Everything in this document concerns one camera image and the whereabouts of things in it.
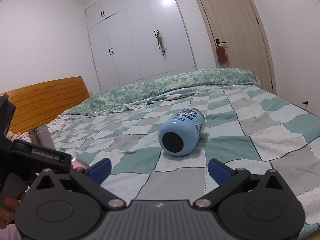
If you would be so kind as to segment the left hand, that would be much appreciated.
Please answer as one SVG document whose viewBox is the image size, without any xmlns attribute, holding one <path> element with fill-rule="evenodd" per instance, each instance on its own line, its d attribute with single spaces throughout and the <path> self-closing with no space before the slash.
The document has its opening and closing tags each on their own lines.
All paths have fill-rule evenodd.
<svg viewBox="0 0 320 240">
<path fill-rule="evenodd" d="M 14 220 L 14 214 L 16 209 L 19 207 L 21 201 L 26 196 L 26 192 L 20 194 L 17 198 L 6 197 L 4 198 L 5 208 L 0 210 L 0 228 L 4 229 L 7 225 Z"/>
</svg>

